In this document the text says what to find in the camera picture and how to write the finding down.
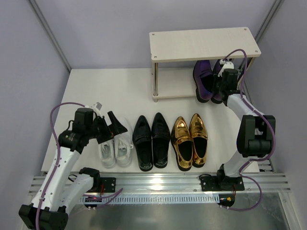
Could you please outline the purple loafer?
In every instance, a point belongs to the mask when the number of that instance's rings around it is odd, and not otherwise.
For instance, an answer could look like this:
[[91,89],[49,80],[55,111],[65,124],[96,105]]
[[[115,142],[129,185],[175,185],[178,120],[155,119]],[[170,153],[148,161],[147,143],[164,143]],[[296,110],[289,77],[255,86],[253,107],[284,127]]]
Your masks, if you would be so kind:
[[213,85],[211,87],[213,95],[211,97],[211,101],[215,104],[222,103],[222,96],[219,93],[220,86],[222,83],[222,76],[219,76],[218,74],[222,70],[222,67],[224,66],[224,64],[225,64],[225,60],[218,59],[213,68]]
[[201,103],[208,102],[212,96],[214,82],[213,71],[209,60],[199,60],[193,69],[193,79],[196,84],[196,97]]

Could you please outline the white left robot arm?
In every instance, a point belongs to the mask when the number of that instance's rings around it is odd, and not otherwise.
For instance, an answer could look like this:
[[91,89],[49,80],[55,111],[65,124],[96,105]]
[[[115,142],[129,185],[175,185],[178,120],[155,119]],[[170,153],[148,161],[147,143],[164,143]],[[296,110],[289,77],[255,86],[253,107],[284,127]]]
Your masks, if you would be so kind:
[[28,205],[22,205],[19,216],[31,230],[63,230],[69,214],[81,197],[99,188],[100,172],[83,168],[74,182],[66,187],[71,170],[89,141],[101,144],[128,130],[108,113],[110,124],[92,108],[79,108],[71,121],[72,128],[64,130],[56,139],[56,153],[39,191]]

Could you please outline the gold loafer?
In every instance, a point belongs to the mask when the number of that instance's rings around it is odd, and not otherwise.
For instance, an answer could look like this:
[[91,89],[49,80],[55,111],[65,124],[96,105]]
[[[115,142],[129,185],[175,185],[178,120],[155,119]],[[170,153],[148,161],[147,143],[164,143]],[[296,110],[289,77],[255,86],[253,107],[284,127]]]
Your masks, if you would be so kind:
[[193,163],[196,168],[201,168],[206,163],[208,132],[204,121],[198,113],[192,116],[189,132],[193,141]]
[[175,151],[176,163],[181,171],[192,167],[193,140],[183,117],[179,116],[172,128],[171,144]]

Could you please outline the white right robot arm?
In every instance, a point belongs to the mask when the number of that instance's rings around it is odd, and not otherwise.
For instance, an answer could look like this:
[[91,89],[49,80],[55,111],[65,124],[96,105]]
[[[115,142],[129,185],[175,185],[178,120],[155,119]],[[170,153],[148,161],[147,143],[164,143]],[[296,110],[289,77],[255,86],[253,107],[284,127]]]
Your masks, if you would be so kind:
[[217,76],[216,89],[225,106],[241,121],[236,139],[236,152],[217,171],[217,186],[220,190],[235,189],[242,181],[241,173],[253,162],[272,153],[275,147],[275,123],[272,115],[258,111],[246,96],[237,89],[235,69],[222,70]]

